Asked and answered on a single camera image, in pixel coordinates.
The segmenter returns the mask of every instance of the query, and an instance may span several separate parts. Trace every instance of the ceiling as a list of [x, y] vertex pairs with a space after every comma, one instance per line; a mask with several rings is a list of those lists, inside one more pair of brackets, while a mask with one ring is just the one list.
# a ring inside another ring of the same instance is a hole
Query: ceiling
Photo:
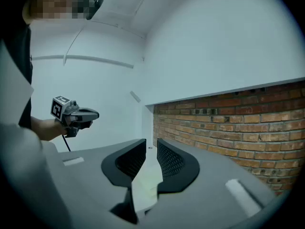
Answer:
[[154, 22], [175, 0], [104, 0], [92, 21], [121, 27], [146, 38]]

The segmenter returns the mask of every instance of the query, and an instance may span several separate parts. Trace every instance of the wire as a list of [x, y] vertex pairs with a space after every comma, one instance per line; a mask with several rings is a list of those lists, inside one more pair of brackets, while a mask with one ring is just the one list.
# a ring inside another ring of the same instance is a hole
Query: wire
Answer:
[[71, 152], [71, 150], [70, 150], [70, 148], [69, 148], [69, 145], [67, 144], [67, 141], [66, 141], [65, 137], [64, 137], [63, 135], [61, 135], [61, 136], [62, 136], [63, 140], [65, 141], [65, 143], [66, 143], [66, 145], [67, 145], [67, 148], [68, 148], [69, 152]]

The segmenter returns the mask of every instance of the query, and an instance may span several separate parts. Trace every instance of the person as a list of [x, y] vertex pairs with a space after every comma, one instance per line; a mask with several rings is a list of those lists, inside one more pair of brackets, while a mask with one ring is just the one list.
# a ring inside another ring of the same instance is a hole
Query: person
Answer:
[[[83, 6], [77, 0], [14, 0], [15, 12], [6, 11], [9, 26], [3, 35], [4, 43], [10, 56], [14, 60], [26, 80], [31, 84], [33, 65], [31, 62], [30, 24], [33, 20], [72, 18], [83, 12]], [[60, 135], [66, 135], [67, 131], [62, 124], [55, 120], [40, 120], [31, 116], [31, 100], [28, 101], [19, 126], [31, 129], [40, 140], [51, 141]]]

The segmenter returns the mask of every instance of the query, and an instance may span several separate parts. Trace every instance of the person's arm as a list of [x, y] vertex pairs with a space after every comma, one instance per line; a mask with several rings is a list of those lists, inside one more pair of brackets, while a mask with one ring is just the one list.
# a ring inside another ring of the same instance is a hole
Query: person's arm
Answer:
[[31, 116], [32, 131], [37, 134], [42, 141], [51, 141], [60, 135], [66, 135], [67, 131], [62, 127], [61, 123], [51, 120], [39, 120]]

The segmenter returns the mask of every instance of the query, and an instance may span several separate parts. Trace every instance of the brick wall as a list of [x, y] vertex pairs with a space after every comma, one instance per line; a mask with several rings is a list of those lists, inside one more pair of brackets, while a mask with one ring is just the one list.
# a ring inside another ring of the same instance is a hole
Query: brick wall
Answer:
[[305, 157], [305, 81], [154, 107], [157, 138], [229, 156], [276, 194], [290, 189]]

